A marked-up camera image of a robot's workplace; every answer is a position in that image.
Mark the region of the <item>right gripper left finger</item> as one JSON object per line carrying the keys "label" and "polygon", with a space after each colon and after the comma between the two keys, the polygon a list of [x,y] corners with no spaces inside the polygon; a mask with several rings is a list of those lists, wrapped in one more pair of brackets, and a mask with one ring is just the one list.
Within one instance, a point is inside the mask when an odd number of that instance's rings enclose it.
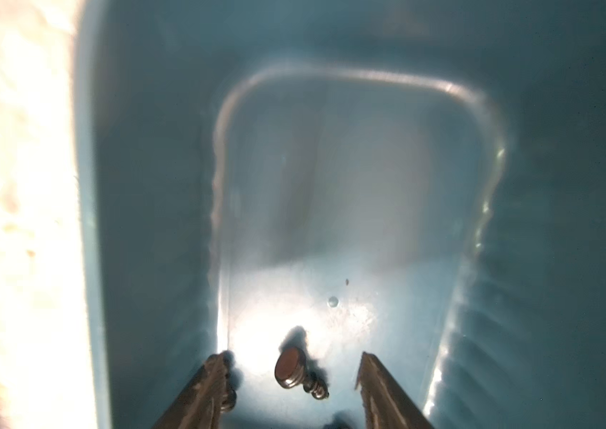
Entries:
{"label": "right gripper left finger", "polygon": [[222,352],[204,361],[152,428],[217,429],[222,415],[230,410],[230,362]]}

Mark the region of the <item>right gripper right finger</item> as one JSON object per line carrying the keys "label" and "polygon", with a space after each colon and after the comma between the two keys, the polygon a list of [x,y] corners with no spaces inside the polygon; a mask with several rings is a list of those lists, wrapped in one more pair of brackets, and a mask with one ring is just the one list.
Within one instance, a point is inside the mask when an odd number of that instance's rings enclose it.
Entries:
{"label": "right gripper right finger", "polygon": [[433,429],[376,355],[362,353],[356,388],[360,390],[367,429]]}

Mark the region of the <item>black pawn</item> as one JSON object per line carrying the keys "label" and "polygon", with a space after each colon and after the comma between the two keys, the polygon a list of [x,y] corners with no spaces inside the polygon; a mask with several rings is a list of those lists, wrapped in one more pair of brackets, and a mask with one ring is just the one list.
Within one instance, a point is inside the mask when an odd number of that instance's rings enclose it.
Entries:
{"label": "black pawn", "polygon": [[277,359],[274,378],[283,389],[301,386],[315,400],[329,398],[326,382],[308,367],[307,355],[299,347],[286,348]]}

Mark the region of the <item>teal plastic bin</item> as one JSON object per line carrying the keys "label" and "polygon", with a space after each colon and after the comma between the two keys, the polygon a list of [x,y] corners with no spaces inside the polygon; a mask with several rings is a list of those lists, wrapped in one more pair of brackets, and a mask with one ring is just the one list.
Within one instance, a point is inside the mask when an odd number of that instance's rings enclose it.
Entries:
{"label": "teal plastic bin", "polygon": [[226,351],[225,428],[362,427],[363,352],[438,428],[606,428],[606,1],[89,1],[74,69],[96,427]]}

